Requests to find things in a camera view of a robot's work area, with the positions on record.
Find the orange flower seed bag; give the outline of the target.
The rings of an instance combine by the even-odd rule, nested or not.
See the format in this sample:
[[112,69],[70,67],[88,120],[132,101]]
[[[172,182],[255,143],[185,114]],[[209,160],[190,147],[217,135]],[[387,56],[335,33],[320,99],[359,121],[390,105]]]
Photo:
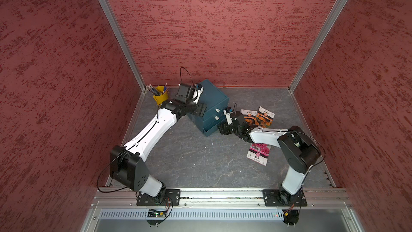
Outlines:
[[241,109],[241,114],[243,115],[245,121],[250,127],[256,127],[259,125],[258,119],[256,117],[258,111]]
[[268,111],[261,106],[255,116],[255,124],[263,128],[270,128],[274,117],[275,114],[273,112]]

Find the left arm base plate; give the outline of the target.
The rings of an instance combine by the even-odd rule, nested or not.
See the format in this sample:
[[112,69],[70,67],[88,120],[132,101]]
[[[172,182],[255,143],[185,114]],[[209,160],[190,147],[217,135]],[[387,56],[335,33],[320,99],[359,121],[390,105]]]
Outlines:
[[180,202],[179,189],[165,189],[160,192],[158,196],[152,197],[146,193],[140,192],[137,195],[137,206],[153,206],[153,207],[169,207],[179,206]]

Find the pink flower seed bag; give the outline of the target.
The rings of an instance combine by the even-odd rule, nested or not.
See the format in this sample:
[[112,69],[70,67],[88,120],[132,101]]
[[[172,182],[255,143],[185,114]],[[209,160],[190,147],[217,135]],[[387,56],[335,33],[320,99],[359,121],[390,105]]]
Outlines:
[[270,145],[253,143],[248,150],[247,158],[259,163],[260,165],[266,166],[270,150]]

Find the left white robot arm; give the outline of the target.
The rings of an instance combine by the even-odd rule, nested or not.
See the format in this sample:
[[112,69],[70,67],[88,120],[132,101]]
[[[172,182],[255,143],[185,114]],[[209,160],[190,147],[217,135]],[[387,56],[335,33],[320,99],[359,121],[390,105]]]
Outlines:
[[207,105],[204,103],[164,101],[158,106],[153,119],[137,136],[124,146],[115,146],[111,150],[110,163],[103,171],[108,169],[110,177],[125,189],[151,197],[162,197],[164,184],[150,175],[145,162],[157,142],[181,117],[187,114],[202,117],[206,109]]

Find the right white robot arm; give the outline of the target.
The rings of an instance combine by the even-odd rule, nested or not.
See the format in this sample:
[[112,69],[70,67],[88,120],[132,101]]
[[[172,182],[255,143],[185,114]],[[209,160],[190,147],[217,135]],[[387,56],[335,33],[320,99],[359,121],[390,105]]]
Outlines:
[[235,120],[230,124],[220,124],[218,129],[221,134],[235,134],[244,142],[265,144],[282,150],[289,165],[286,177],[279,188],[280,195],[284,197],[294,196],[301,190],[307,174],[321,157],[321,151],[314,140],[298,126],[276,130],[249,126],[247,122]]

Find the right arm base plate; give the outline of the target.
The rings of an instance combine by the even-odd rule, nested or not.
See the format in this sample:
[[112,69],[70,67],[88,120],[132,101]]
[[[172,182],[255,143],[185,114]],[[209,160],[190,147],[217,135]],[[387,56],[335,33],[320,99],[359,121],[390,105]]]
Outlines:
[[266,207],[307,207],[306,197],[303,190],[296,194],[289,194],[285,190],[262,190],[262,197]]

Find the teal drawer cabinet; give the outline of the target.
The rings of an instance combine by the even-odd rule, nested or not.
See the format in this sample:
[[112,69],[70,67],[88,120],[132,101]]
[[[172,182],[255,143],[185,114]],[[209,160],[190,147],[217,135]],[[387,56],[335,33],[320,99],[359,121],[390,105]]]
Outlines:
[[203,87],[203,93],[199,103],[204,103],[207,107],[204,116],[197,117],[192,114],[187,116],[200,132],[208,137],[218,130],[222,122],[226,122],[224,110],[228,107],[229,97],[208,79],[203,80],[200,84]]

